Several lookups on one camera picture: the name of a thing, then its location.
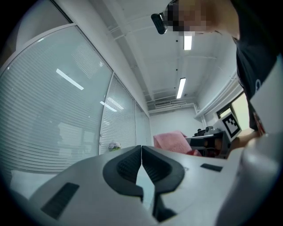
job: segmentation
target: black rubber pad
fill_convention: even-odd
[[[54,219],[58,219],[71,198],[79,189],[79,185],[66,183],[41,210]]]
[[[139,196],[143,190],[136,185],[138,170],[142,164],[142,147],[129,147],[129,150],[109,162],[103,168],[105,182],[117,193],[125,196]]]
[[[202,164],[200,167],[208,169],[208,170],[210,169],[210,170],[213,170],[213,171],[216,171],[216,172],[221,172],[221,170],[223,168],[222,166],[215,166],[215,165],[206,164],[206,163]]]
[[[175,216],[176,213],[166,208],[161,194],[175,191],[184,178],[185,170],[180,163],[154,149],[142,146],[142,165],[155,185],[153,217],[158,222],[162,222]]]

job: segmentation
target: black shirt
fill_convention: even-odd
[[[231,0],[239,18],[240,40],[237,45],[237,73],[249,105],[250,128],[258,130],[257,115],[250,99],[260,89],[280,53],[274,27],[278,15],[273,1]]]

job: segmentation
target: fluorescent light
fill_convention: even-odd
[[[114,111],[114,112],[117,111],[117,110],[115,110],[114,108],[111,108],[108,104],[105,104],[103,101],[100,101],[100,103],[101,103],[102,105],[104,105],[105,107],[109,108],[111,111]]]
[[[56,70],[56,72],[61,75],[64,79],[66,79],[68,82],[73,84],[74,86],[78,87],[80,90],[83,90],[84,88],[80,86],[78,83],[76,83],[74,80],[72,80],[70,77],[68,77],[65,73],[60,71],[59,69]]]
[[[119,105],[115,100],[113,100],[111,97],[108,97],[108,100],[113,104],[115,105],[116,107],[120,108],[121,110],[123,110],[124,108]]]
[[[182,96],[183,89],[184,89],[184,86],[185,86],[185,82],[186,82],[185,78],[180,79],[180,85],[179,85],[179,90],[178,90],[178,94],[177,94],[177,99],[180,99],[181,96]]]
[[[192,36],[184,36],[184,50],[191,50]]]

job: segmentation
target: air vent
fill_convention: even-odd
[[[163,102],[158,102],[155,104],[155,107],[162,107],[162,106],[166,106],[166,105],[170,105],[171,101],[163,101]]]

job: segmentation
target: pink cloth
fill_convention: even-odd
[[[154,147],[182,154],[202,156],[198,150],[192,150],[181,131],[173,131],[153,136]]]

